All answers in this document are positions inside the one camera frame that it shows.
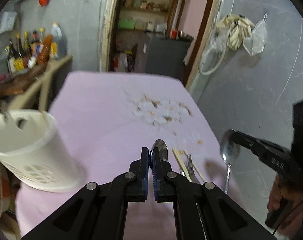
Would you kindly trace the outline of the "person's right hand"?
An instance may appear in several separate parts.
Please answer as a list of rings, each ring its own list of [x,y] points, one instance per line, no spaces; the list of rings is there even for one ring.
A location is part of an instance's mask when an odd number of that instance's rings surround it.
[[[277,233],[288,239],[303,239],[303,194],[293,187],[281,185],[280,176],[276,175],[270,191],[267,210],[277,211],[280,201],[286,199],[292,202],[292,213],[290,213],[282,224],[277,228]]]

